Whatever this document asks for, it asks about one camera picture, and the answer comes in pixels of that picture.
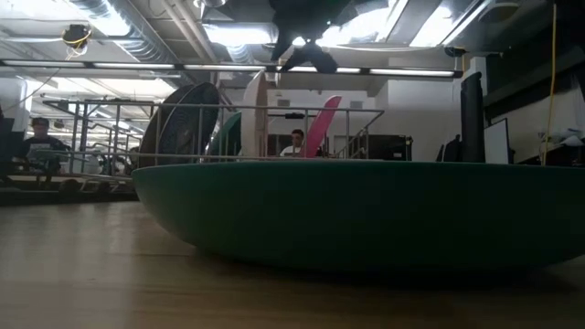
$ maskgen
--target computer monitor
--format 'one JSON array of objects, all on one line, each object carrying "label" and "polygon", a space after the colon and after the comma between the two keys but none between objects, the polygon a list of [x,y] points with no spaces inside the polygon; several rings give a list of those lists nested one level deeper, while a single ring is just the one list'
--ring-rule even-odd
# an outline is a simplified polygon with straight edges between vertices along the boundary
[{"label": "computer monitor", "polygon": [[507,119],[485,128],[484,144],[487,164],[509,165],[511,163]]},{"label": "computer monitor", "polygon": [[0,121],[0,162],[12,161],[20,144],[25,139],[25,132],[13,132],[14,119],[4,118]]}]

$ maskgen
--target metal railing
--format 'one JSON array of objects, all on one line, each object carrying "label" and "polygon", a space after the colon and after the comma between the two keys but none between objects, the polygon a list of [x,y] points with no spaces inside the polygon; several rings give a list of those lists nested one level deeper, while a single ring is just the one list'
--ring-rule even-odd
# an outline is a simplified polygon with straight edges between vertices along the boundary
[{"label": "metal railing", "polygon": [[[138,137],[136,137],[135,135],[125,132],[125,131],[121,131],[121,129],[119,128],[119,123],[122,120],[125,120],[123,118],[121,118],[121,107],[122,106],[148,106],[151,107],[151,112],[154,111],[154,107],[157,106],[159,107],[159,110],[161,108],[164,107],[169,107],[169,108],[192,108],[192,109],[219,109],[219,114],[218,114],[218,130],[221,131],[223,129],[224,126],[224,118],[225,118],[225,110],[228,109],[239,109],[242,111],[256,111],[256,110],[270,110],[270,111],[300,111],[301,113],[304,114],[303,117],[303,126],[304,126],[304,131],[305,133],[309,132],[309,118],[312,117],[312,115],[310,114],[310,111],[335,111],[335,112],[341,112],[341,113],[345,113],[345,117],[346,117],[346,146],[343,150],[341,150],[340,152],[338,152],[337,154],[334,154],[334,158],[338,158],[338,155],[340,155],[341,153],[344,153],[345,156],[344,158],[349,160],[353,157],[353,154],[351,154],[350,152],[348,152],[347,150],[349,150],[349,146],[350,144],[355,141],[356,139],[360,139],[363,136],[366,136],[366,145],[364,145],[365,148],[365,152],[367,154],[368,151],[368,136],[369,136],[369,127],[380,117],[384,114],[383,110],[377,110],[377,109],[353,109],[353,108],[341,108],[341,109],[331,109],[331,108],[321,108],[321,107],[285,107],[285,106],[252,106],[252,105],[215,105],[215,104],[168,104],[168,103],[160,103],[160,104],[152,104],[151,102],[139,102],[139,101],[43,101],[45,104],[47,104],[48,106],[55,108],[57,110],[63,111],[69,115],[73,115],[73,133],[72,133],[72,140],[71,140],[71,148],[73,151],[71,152],[56,152],[56,151],[40,151],[40,152],[51,152],[51,153],[55,153],[55,154],[68,154],[71,158],[74,157],[75,155],[82,155],[83,158],[85,158],[86,155],[103,155],[103,156],[111,156],[112,157],[112,167],[115,168],[116,166],[116,157],[120,156],[120,157],[129,157],[129,156],[138,156],[138,157],[153,157],[154,159],[159,159],[159,158],[182,158],[182,159],[193,159],[193,161],[197,161],[197,162],[201,162],[204,160],[219,160],[219,161],[310,161],[310,160],[315,160],[315,159],[310,159],[307,157],[307,153],[306,153],[306,147],[304,148],[304,154],[301,154],[300,157],[287,157],[287,158],[282,158],[282,157],[271,157],[271,156],[236,156],[236,155],[224,155],[223,154],[223,150],[224,148],[223,146],[223,134],[219,133],[218,134],[218,138],[219,138],[219,145],[221,145],[219,147],[219,155],[209,155],[209,154],[205,154],[205,145],[201,145],[201,140],[202,140],[202,125],[203,125],[203,120],[202,119],[202,115],[203,112],[200,111],[199,112],[199,121],[198,121],[198,138],[197,138],[197,147],[193,147],[193,154],[160,154],[160,137],[161,137],[161,129],[162,129],[162,125],[164,124],[164,122],[162,122],[162,111],[157,111],[156,112],[156,116],[157,116],[157,126],[156,126],[156,133],[155,133],[155,152],[153,154],[141,154],[141,153],[128,153],[128,140],[130,138],[135,138],[137,139],[139,142],[141,142],[142,140]],[[64,110],[63,108],[60,108],[58,105],[63,106],[64,104],[67,104],[67,106],[69,107],[70,104],[75,104],[75,112],[71,112],[71,111],[67,111]],[[106,130],[108,130],[110,132],[110,136],[109,136],[109,142],[108,145],[110,147],[108,147],[108,152],[107,153],[102,153],[102,152],[87,152],[88,147],[86,147],[86,143],[87,143],[87,134],[88,134],[88,130],[89,130],[89,123],[92,122],[95,118],[92,118],[89,116],[89,106],[90,105],[111,105],[111,106],[115,106],[116,107],[116,116],[115,118],[111,118],[109,119],[109,121],[114,121],[115,122],[115,126],[113,127],[108,127],[105,125],[102,125],[100,123],[94,123],[93,127],[99,126],[101,128],[104,128]],[[350,129],[350,123],[351,123],[351,113],[354,112],[359,112],[359,113],[371,113],[373,114],[373,118],[371,120],[369,120],[367,122],[367,124],[362,127],[358,134],[356,135],[352,135],[351,134],[351,129]],[[80,141],[81,141],[81,146],[80,146],[80,150],[78,152],[75,151],[75,147],[76,147],[76,142],[77,142],[77,125],[79,124],[79,119],[82,120],[82,127],[81,127],[81,137],[80,137]],[[126,148],[125,148],[125,152],[119,152],[121,151],[118,147],[119,144],[119,138],[120,135],[125,135],[126,136]],[[264,140],[264,147],[267,148],[268,147],[268,140],[267,135],[265,135],[265,140]],[[71,163],[69,164],[69,169],[70,171],[72,171],[73,168],[73,164]],[[112,176],[116,176],[115,173],[115,169],[112,172]]]}]

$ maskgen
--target whiteboard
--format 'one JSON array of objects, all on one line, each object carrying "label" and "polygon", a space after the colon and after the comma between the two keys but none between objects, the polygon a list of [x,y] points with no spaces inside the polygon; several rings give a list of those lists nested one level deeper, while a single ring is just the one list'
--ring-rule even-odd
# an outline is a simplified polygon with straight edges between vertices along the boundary
[{"label": "whiteboard", "polygon": [[485,128],[484,145],[487,164],[510,164],[507,119]]}]

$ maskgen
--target cap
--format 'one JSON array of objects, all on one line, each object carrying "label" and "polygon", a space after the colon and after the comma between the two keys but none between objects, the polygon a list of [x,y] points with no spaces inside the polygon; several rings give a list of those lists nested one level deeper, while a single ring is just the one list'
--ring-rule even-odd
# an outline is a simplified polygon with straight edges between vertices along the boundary
[{"label": "cap", "polygon": [[35,118],[31,124],[33,127],[36,125],[44,125],[48,127],[48,120],[45,118]]}]

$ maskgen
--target man in dark shirt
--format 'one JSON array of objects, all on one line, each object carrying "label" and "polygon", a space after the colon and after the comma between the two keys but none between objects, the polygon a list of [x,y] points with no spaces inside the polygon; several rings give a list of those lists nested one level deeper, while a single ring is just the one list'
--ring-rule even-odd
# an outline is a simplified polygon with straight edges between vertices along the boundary
[{"label": "man in dark shirt", "polygon": [[57,138],[48,135],[48,120],[35,118],[32,121],[35,136],[20,145],[15,161],[29,164],[31,169],[40,169],[51,174],[59,172],[59,156],[37,152],[39,150],[67,151],[69,148]]}]

